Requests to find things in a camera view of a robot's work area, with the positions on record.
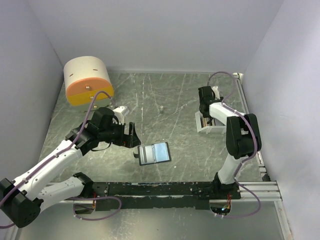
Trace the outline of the black leather card holder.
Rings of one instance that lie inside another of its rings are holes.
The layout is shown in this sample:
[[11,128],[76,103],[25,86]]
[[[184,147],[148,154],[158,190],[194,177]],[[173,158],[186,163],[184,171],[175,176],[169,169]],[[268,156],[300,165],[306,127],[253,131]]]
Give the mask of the black leather card holder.
[[[154,143],[154,144],[148,144],[152,145],[154,149],[154,157],[155,157],[155,163],[153,164],[159,164],[159,163],[165,163],[165,162],[171,162],[172,157],[170,153],[169,143],[168,142],[160,142],[160,143]],[[138,159],[139,162],[139,152],[137,147],[137,153],[133,153],[133,156],[135,159]]]

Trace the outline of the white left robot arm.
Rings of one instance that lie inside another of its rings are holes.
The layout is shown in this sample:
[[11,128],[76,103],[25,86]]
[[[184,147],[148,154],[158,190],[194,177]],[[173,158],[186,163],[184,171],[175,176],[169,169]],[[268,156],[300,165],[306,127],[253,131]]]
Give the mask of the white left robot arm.
[[65,139],[47,157],[14,180],[4,178],[0,182],[0,209],[14,226],[23,228],[32,223],[41,211],[65,199],[93,196],[94,182],[84,173],[72,175],[62,183],[49,185],[69,163],[81,159],[105,142],[125,148],[141,145],[135,124],[125,123],[120,114],[107,107],[96,110],[91,118],[70,131]]

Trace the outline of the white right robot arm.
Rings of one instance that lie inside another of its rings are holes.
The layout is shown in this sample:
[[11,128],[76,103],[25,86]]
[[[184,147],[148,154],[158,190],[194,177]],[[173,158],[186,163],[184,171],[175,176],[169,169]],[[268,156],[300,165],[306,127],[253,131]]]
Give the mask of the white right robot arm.
[[241,195],[236,176],[243,163],[255,157],[262,148],[257,117],[253,113],[245,114],[229,107],[223,98],[216,98],[216,93],[209,85],[198,88],[198,95],[202,116],[218,120],[226,127],[225,146],[228,154],[212,183],[200,185],[192,193],[199,199],[239,199]]

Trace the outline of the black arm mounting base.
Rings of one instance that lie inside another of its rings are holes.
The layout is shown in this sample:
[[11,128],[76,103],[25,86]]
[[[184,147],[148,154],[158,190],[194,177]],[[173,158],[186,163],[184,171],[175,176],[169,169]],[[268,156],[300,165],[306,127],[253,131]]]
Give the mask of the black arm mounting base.
[[241,198],[236,183],[222,185],[215,180],[197,182],[94,182],[90,190],[78,197],[116,197],[122,209],[195,208],[208,210],[211,200]]

